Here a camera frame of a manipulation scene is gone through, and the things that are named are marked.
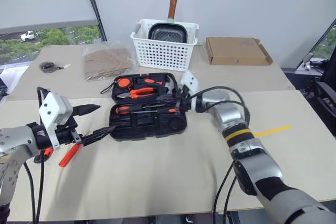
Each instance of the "black tool case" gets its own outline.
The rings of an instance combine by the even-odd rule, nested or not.
[[[113,83],[112,99],[116,105],[110,111],[109,124],[116,126],[110,134],[115,140],[143,140],[147,136],[164,137],[185,130],[185,111],[179,105],[176,107],[181,90],[171,73],[119,76]],[[138,98],[120,97],[143,88],[153,91],[139,93]]]

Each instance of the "yellow stripe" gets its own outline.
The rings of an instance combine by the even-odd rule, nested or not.
[[[235,136],[238,136],[238,135],[241,135],[241,134],[244,134],[244,133],[248,133],[248,132],[251,132],[251,130],[250,129],[243,129],[243,130],[236,131],[234,133],[231,133],[229,136],[225,137],[225,140],[229,141],[231,138],[233,138]]]
[[[283,126],[283,127],[271,129],[269,131],[256,133],[256,134],[254,134],[254,136],[255,137],[265,136],[265,135],[268,135],[268,134],[271,134],[271,133],[274,133],[274,132],[277,132],[277,131],[284,131],[284,130],[290,129],[291,127],[292,127],[292,125],[286,125],[286,126]]]

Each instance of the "white bracket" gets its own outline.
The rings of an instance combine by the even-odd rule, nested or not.
[[[60,148],[55,129],[57,125],[64,125],[72,115],[70,102],[65,97],[49,92],[39,113],[53,148]]]
[[[198,91],[198,79],[189,70],[183,74],[181,84],[188,87],[191,95]]]

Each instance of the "frying pan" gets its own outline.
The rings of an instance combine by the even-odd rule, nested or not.
[[[174,24],[177,0],[170,0],[167,23],[156,23],[148,32],[148,39],[186,43],[187,31],[184,26]]]

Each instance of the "light wooden tabletop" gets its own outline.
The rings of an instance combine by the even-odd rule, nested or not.
[[[245,92],[254,133],[290,125],[260,139],[284,174],[285,183],[317,200],[336,198],[336,141],[298,91]],[[77,117],[78,132],[107,126],[110,98],[70,99],[95,103],[99,110]],[[7,101],[0,127],[38,121],[37,101]],[[46,162],[41,221],[106,219],[209,212],[231,163],[228,147],[207,113],[187,112],[180,135],[117,142],[106,137],[83,147],[66,168],[58,166],[70,146]],[[38,194],[40,166],[28,165]],[[227,192],[229,183],[223,189]],[[220,196],[223,202],[225,193]],[[261,207],[235,185],[228,209]],[[31,220],[29,181],[21,169],[9,221]]]

